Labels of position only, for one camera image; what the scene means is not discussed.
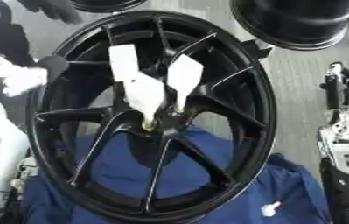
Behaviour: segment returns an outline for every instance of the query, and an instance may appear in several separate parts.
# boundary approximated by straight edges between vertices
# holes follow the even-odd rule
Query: white paper
[[[177,90],[177,109],[184,111],[186,99],[201,81],[204,66],[186,55],[181,55],[170,67],[168,85]]]
[[[139,64],[134,45],[111,46],[108,53],[115,81],[129,81],[137,76]]]

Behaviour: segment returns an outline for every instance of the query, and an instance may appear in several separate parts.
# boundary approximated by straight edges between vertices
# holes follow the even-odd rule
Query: gray floor
[[[108,14],[83,13],[84,24],[66,25],[52,21],[39,13],[31,13],[15,0],[7,1],[13,9],[14,21],[24,26],[31,41],[31,53],[42,58],[52,53],[66,37],[83,25],[104,18]],[[179,11],[207,19],[240,40],[251,39],[231,16],[228,0],[149,0],[136,10]],[[323,81],[326,67],[340,60],[349,67],[349,32],[338,45],[319,52],[292,52],[275,49],[273,55],[263,61],[275,89],[278,102],[278,132],[275,152],[303,164],[318,177],[318,149],[316,130],[325,123],[325,96],[318,84]],[[220,120],[199,121],[220,131]]]

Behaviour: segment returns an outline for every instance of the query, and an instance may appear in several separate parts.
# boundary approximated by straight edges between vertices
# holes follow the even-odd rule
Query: metal tool
[[[349,224],[349,70],[329,66],[325,83],[328,124],[318,130],[321,175],[334,223]]]

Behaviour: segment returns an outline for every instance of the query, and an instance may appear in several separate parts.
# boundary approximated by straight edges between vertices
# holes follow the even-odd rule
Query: gloved hand
[[[0,98],[12,97],[43,86],[55,80],[68,68],[68,63],[59,56],[46,57],[33,66],[21,67],[9,62],[0,54]]]
[[[81,17],[72,6],[71,0],[18,0],[27,10],[43,11],[51,19],[59,19],[68,24],[78,24]]]

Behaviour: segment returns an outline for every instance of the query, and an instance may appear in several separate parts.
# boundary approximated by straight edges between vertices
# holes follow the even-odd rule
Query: wheel rim
[[[167,67],[182,53],[209,65],[206,66],[201,84],[189,97],[183,115],[172,113],[172,93],[168,90],[168,103],[158,112],[159,124],[153,133],[140,128],[142,116],[129,109],[122,100],[123,89],[119,84],[113,85],[108,58],[105,58],[108,46],[128,43],[136,43],[140,51],[142,71],[156,78],[165,76]],[[143,59],[144,53],[150,60]],[[276,104],[272,88],[259,62],[249,57],[241,42],[219,27],[177,13],[136,11],[104,18],[88,25],[61,45],[55,54],[71,61],[70,69],[52,84],[31,93],[27,127],[31,148],[42,170],[77,204],[121,221],[167,223],[193,220],[245,190],[265,164],[276,131]],[[216,69],[224,73],[215,77]],[[86,80],[86,76],[81,75],[83,72],[90,72],[91,76]],[[64,83],[68,81],[73,82],[72,87],[65,86]],[[117,96],[113,106],[85,109],[109,86],[113,86]],[[243,92],[238,90],[242,86],[247,86],[247,90],[251,92],[251,97],[246,100],[241,99]],[[228,96],[239,100],[228,101]],[[243,102],[251,102],[247,104],[252,106],[247,105],[246,110],[252,109],[242,110],[241,107],[245,107],[242,106]],[[197,146],[181,136],[191,120],[204,111],[221,114],[231,124],[234,156],[238,159],[232,161],[224,171],[203,155]],[[85,166],[69,162],[66,153],[57,155],[56,150],[61,149],[53,143],[65,142],[59,130],[59,123],[65,121],[101,123],[101,134],[97,136],[103,141],[96,142],[94,149],[97,153],[111,136],[119,132],[137,138],[158,137],[163,146],[167,146],[168,142],[169,147],[173,147],[173,144],[181,145],[182,152],[208,171],[211,181],[187,194],[157,199],[151,190],[156,186],[159,176],[154,173],[161,170],[159,165],[162,163],[157,162],[149,180],[150,190],[146,191],[143,199],[106,189],[87,175],[95,158],[94,153],[85,161]],[[164,135],[164,130],[167,129],[175,130],[174,134]],[[167,148],[160,148],[160,152],[164,154]]]
[[[145,1],[146,0],[73,0],[72,4],[76,9],[81,11],[112,12],[130,9]]]

